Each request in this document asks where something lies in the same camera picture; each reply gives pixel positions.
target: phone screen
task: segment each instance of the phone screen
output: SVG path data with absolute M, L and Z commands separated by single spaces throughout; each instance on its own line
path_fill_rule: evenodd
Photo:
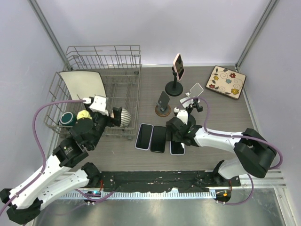
M 183 65 L 181 55 L 178 56 L 178 58 L 175 62 L 175 70 L 178 72 L 179 80 L 181 80 L 181 78 L 184 74 L 184 65 Z
M 170 142 L 170 153 L 171 154 L 185 154 L 185 147 L 182 146 L 180 142 Z
M 151 133 L 153 126 L 141 124 L 135 147 L 138 149 L 148 150 L 150 147 Z
M 150 150 L 152 152 L 163 153 L 165 151 L 166 143 L 166 127 L 154 126 L 151 136 Z

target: metal wire basket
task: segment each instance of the metal wire basket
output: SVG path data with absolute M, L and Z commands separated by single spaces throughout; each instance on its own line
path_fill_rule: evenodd
M 138 121 L 138 105 L 140 94 L 141 55 L 139 45 L 120 46 L 70 46 L 66 56 L 72 70 L 99 72 L 106 96 L 107 109 L 124 107 L 131 116 L 127 128 L 106 128 L 108 136 L 127 137 L 132 139 L 136 134 Z M 55 73 L 49 88 L 52 101 L 71 99 L 66 84 L 59 73 Z M 82 103 L 57 104 L 48 108 L 45 124 L 58 134 L 68 134 L 68 126 L 59 124 L 64 112 L 77 113 L 83 110 Z

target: black phone stand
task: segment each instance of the black phone stand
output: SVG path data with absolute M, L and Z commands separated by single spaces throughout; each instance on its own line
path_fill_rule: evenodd
M 183 86 L 181 83 L 177 82 L 177 73 L 173 69 L 173 75 L 174 75 L 174 81 L 170 81 L 168 84 L 165 86 L 165 92 L 172 96 L 172 97 L 177 97 L 182 94 L 183 92 Z

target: wall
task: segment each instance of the wall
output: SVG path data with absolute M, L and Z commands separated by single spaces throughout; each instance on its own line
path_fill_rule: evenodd
M 27 1 L 6 1 L 0 7 L 0 21 L 1 190 L 17 186 L 42 164 L 32 117 L 49 101 L 51 79 L 63 64 Z M 44 116 L 42 112 L 38 117 L 37 132 L 48 149 L 52 132 L 44 125 Z M 17 224 L 4 212 L 0 225 Z
M 62 48 L 139 44 L 143 64 L 236 63 L 269 0 L 38 0 Z
M 241 71 L 263 136 L 284 154 L 281 170 L 301 214 L 301 104 L 299 0 L 279 1 Z

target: gray dish rack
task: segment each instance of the gray dish rack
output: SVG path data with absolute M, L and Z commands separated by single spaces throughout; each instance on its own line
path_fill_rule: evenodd
M 70 46 L 67 48 L 66 56 L 72 70 L 100 73 L 108 97 L 107 109 L 109 111 L 113 107 L 124 107 L 132 116 L 127 128 L 106 128 L 104 134 L 133 139 L 138 122 L 141 81 L 140 46 Z M 52 101 L 71 99 L 59 73 L 55 73 L 49 93 Z M 83 109 L 85 108 L 82 103 L 52 105 L 47 109 L 44 122 L 56 133 L 67 135 L 70 127 L 60 125 L 60 117 L 64 112 L 77 113 Z

